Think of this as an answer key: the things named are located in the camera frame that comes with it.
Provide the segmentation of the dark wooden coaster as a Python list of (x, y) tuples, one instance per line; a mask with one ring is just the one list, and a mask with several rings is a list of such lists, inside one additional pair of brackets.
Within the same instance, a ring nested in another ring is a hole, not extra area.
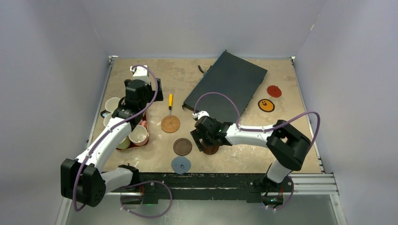
[(179, 156), (186, 156), (192, 150), (192, 143), (187, 138), (179, 138), (173, 144), (173, 151)]
[(219, 146), (218, 145), (206, 145), (203, 141), (201, 142), (203, 150), (202, 152), (207, 154), (207, 155), (213, 155), (215, 154), (218, 150), (219, 150)]

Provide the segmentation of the orange smiley coaster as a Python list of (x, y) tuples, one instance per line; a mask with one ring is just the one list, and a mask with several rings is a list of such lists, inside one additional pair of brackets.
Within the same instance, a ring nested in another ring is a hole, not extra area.
[(275, 104), (269, 99), (261, 99), (258, 102), (258, 107), (261, 111), (270, 113), (275, 110)]

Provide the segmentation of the red round coaster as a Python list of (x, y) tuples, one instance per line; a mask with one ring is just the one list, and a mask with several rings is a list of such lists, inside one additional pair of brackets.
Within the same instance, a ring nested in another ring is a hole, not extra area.
[(282, 91), (278, 86), (270, 85), (267, 87), (267, 93), (273, 98), (279, 98), (282, 95)]

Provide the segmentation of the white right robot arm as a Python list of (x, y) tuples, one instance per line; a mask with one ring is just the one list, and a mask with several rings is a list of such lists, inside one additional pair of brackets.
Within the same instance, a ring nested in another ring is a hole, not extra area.
[(274, 125), (254, 127), (239, 125), (238, 122), (221, 123), (206, 111), (193, 109), (193, 117), (197, 122), (191, 136), (202, 152), (241, 144), (268, 148), (276, 161), (266, 173), (263, 184), (266, 189), (274, 191), (290, 172), (301, 170), (314, 143), (290, 124), (304, 115), (302, 113), (289, 121), (278, 120)]

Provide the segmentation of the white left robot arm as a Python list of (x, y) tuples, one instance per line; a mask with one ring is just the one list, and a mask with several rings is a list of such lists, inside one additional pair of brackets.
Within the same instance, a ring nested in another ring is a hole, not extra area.
[(133, 192), (139, 188), (139, 170), (120, 165), (104, 172), (103, 168), (117, 146), (143, 119), (145, 110), (154, 102), (162, 101), (161, 80), (156, 79), (156, 90), (142, 80), (125, 80), (122, 98), (108, 125), (95, 141), (75, 159), (61, 164), (61, 195), (91, 207), (97, 206), (108, 192), (124, 187)]

